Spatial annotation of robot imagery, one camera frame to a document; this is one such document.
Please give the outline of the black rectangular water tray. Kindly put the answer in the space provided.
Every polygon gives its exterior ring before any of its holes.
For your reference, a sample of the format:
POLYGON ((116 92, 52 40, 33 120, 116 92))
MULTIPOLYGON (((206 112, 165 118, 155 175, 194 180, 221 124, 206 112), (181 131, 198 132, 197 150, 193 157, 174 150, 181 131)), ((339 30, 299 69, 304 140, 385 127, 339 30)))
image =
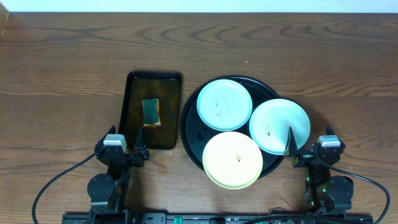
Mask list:
POLYGON ((124 135, 127 147, 134 148, 139 130, 149 149, 169 150, 175 147, 180 111, 181 74, 178 72, 135 71, 127 75, 118 133, 124 135), (160 123, 145 124, 144 100, 158 99, 160 123))

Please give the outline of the orange green scrub sponge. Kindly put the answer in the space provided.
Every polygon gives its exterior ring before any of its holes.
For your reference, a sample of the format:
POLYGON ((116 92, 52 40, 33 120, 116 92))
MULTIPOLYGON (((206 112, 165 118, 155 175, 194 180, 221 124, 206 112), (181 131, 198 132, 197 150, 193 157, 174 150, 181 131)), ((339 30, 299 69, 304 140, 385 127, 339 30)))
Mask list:
POLYGON ((142 101, 143 125, 147 127, 160 126, 160 107, 159 99, 145 99, 142 101))

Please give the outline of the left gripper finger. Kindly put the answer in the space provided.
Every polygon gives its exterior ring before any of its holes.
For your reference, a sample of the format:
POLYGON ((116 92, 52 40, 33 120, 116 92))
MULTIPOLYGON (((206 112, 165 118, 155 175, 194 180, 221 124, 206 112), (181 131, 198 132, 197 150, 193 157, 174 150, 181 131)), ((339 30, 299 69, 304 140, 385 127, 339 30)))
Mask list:
POLYGON ((134 144, 134 148, 135 149, 145 149, 146 148, 142 126, 140 127, 140 129, 138 131, 136 142, 134 144))
POLYGON ((106 138, 106 136, 109 135, 109 134, 115 134, 115 133, 116 133, 116 128, 115 128, 115 126, 111 126, 111 127, 109 128, 109 130, 107 131, 107 133, 104 135, 104 138, 106 138))

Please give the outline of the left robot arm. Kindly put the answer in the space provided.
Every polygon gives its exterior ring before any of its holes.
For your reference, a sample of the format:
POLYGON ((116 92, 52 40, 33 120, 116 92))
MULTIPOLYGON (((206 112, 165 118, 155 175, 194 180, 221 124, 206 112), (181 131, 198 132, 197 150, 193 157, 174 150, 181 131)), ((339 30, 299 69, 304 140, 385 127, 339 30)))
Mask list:
POLYGON ((142 167, 149 160, 149 150, 140 128, 134 144, 135 154, 128 154, 124 135, 117 134, 114 126, 95 146, 94 154, 108 167, 107 173, 94 176, 88 183, 91 210, 95 213, 120 212, 129 185, 132 167, 142 167))

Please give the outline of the light blue plate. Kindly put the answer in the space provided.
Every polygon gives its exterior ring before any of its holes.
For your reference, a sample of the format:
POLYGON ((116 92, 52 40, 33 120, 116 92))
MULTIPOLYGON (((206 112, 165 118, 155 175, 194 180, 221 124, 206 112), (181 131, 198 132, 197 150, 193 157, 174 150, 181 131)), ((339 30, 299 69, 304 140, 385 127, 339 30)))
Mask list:
POLYGON ((206 84, 197 98, 201 120, 217 131, 234 131, 243 126, 252 114, 252 98, 242 84, 219 79, 206 84))

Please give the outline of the pale green plate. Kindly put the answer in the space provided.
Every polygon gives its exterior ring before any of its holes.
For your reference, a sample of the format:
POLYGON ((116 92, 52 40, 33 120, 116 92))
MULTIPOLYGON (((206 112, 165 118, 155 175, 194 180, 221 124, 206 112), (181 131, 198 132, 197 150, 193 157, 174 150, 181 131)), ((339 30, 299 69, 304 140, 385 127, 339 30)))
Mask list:
POLYGON ((286 99, 263 102, 249 120, 249 132, 254 142, 263 151, 278 156, 285 151, 289 129, 294 133, 297 147, 303 147, 311 131, 308 114, 299 104, 286 99))

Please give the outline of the yellow plate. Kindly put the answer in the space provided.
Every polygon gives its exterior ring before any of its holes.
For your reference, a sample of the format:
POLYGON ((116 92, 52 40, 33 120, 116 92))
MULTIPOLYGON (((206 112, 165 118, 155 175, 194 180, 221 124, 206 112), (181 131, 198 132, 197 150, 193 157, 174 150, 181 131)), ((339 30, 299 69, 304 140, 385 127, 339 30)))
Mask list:
POLYGON ((229 131, 217 134, 202 155, 207 176, 226 189, 243 189, 253 184, 263 167, 262 153, 247 135, 229 131))

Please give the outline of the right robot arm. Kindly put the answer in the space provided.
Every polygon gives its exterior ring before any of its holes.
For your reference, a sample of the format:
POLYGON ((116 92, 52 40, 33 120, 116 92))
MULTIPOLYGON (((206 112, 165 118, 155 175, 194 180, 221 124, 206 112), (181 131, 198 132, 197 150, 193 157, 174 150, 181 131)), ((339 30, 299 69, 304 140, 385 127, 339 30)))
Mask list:
POLYGON ((330 167, 340 160, 345 144, 330 126, 326 134, 312 144, 311 149, 298 148, 292 128, 288 129, 284 157, 293 159, 294 168, 303 167, 306 173, 305 200, 312 206, 310 215, 344 216, 352 208, 354 192, 352 179, 330 173, 330 167))

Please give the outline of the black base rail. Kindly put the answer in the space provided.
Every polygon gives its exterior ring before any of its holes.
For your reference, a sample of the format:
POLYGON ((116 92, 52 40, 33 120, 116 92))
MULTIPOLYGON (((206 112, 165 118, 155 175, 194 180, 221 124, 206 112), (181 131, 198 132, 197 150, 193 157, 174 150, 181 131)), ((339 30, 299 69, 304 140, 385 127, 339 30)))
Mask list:
POLYGON ((371 217, 325 217, 271 214, 255 215, 167 215, 165 213, 116 214, 68 213, 62 224, 280 224, 280 223, 372 223, 371 217))

